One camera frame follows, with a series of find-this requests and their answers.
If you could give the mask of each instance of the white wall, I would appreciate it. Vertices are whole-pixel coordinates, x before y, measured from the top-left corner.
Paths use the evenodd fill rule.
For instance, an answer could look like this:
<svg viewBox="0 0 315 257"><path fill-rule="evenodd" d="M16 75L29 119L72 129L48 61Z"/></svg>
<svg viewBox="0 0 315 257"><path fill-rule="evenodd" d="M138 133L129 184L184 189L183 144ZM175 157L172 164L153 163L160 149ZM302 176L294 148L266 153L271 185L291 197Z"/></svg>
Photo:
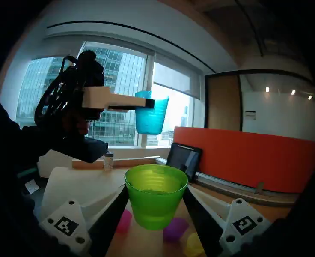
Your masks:
<svg viewBox="0 0 315 257"><path fill-rule="evenodd" d="M243 92L243 131L315 141L315 100L291 94Z"/></svg>
<svg viewBox="0 0 315 257"><path fill-rule="evenodd" d="M170 148L136 148L136 149L109 149L114 153L115 159L141 158L149 156L160 156L167 159ZM45 156L40 157L38 162L41 177L48 178L55 167L72 167L73 158L56 151L49 151Z"/></svg>
<svg viewBox="0 0 315 257"><path fill-rule="evenodd" d="M306 66L280 55L249 56L245 58L240 69L279 69L312 79L311 73Z"/></svg>
<svg viewBox="0 0 315 257"><path fill-rule="evenodd" d="M110 21L133 26L161 36L191 52L216 71L236 69L224 48L205 29L181 12L157 0L62 0L48 17L49 24L66 21ZM162 48L209 72L199 61L182 50L145 33L109 24L67 24L47 29L47 35L59 33L103 34L125 37Z"/></svg>
<svg viewBox="0 0 315 257"><path fill-rule="evenodd" d="M32 55L45 36L45 20L38 19L28 28L3 65L0 74L0 102L12 120L16 118L18 97Z"/></svg>

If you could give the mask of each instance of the skyscraper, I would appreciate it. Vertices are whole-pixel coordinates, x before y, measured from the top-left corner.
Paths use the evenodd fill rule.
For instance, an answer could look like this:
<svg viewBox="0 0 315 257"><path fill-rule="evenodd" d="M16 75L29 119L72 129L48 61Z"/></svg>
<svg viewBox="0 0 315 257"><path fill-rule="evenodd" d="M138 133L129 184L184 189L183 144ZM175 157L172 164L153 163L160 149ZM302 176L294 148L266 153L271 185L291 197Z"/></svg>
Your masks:
<svg viewBox="0 0 315 257"><path fill-rule="evenodd" d="M105 68L104 85L113 93L134 96L143 87L145 59L106 48L107 45L86 42L85 50L96 53L96 60ZM50 83L58 76L63 57L32 60L24 76L16 114L22 128L33 126L35 108ZM110 145L135 145L135 112L104 111L101 119L91 123L88 137L103 140Z"/></svg>

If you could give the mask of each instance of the window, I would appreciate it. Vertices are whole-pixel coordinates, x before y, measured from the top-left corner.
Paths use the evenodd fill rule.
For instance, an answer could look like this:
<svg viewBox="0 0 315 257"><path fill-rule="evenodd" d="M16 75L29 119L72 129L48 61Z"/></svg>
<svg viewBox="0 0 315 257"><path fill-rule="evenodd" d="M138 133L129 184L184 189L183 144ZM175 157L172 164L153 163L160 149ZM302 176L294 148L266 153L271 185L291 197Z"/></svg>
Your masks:
<svg viewBox="0 0 315 257"><path fill-rule="evenodd" d="M147 56L113 45L86 42L83 49L96 53L96 60L105 68L104 85L112 93L134 96L143 88L143 77ZM135 111L127 113L104 111L100 120L90 125L87 137L107 142L111 146L137 146Z"/></svg>
<svg viewBox="0 0 315 257"><path fill-rule="evenodd" d="M190 107L193 98L176 90L152 84L152 98L165 99L169 96L165 121L160 135L147 135L147 146L170 146L173 143L174 128L192 126Z"/></svg>
<svg viewBox="0 0 315 257"><path fill-rule="evenodd" d="M104 85L109 87L112 93L134 96L138 91L151 90L153 99L169 97L160 135L139 137L135 127L134 110L106 110L99 120L91 122L87 137L102 140L110 146L170 146L176 126L193 125L194 100L199 99L200 95L199 74L194 69L157 53L147 52L143 48L139 48L139 51L147 54L110 44L84 42L79 53L85 50L96 53L96 61L105 69ZM49 57L30 62L17 106L16 122L21 128L24 125L35 125L35 108L44 91L58 76L63 58ZM149 78L148 74L153 74L153 78ZM141 145L139 138L142 138L146 145Z"/></svg>
<svg viewBox="0 0 315 257"><path fill-rule="evenodd" d="M64 57L32 60L24 76L17 104L16 122L23 128L34 126L34 113L41 96L58 76Z"/></svg>
<svg viewBox="0 0 315 257"><path fill-rule="evenodd" d="M169 96L165 121L160 135L147 135L147 146L170 146L175 127L192 126L194 98L190 93L191 78L159 63L154 63L152 98Z"/></svg>

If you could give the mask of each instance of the window blind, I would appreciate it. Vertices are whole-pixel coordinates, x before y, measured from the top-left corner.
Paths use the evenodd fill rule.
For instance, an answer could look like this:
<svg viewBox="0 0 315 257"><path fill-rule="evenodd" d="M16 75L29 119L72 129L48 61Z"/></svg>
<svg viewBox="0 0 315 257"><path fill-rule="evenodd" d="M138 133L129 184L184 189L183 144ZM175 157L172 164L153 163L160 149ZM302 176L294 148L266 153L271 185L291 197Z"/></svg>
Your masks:
<svg viewBox="0 0 315 257"><path fill-rule="evenodd" d="M153 83L200 99L200 74L161 54L155 56Z"/></svg>

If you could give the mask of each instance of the purple cup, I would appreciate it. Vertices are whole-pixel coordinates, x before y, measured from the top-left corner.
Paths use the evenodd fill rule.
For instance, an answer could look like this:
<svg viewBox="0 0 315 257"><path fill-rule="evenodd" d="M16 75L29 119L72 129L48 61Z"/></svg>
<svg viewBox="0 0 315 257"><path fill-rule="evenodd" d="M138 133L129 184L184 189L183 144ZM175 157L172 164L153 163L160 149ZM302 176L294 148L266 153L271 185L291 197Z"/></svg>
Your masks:
<svg viewBox="0 0 315 257"><path fill-rule="evenodd" d="M163 229L165 242L177 242L188 228L188 223L183 218L173 218L171 223Z"/></svg>

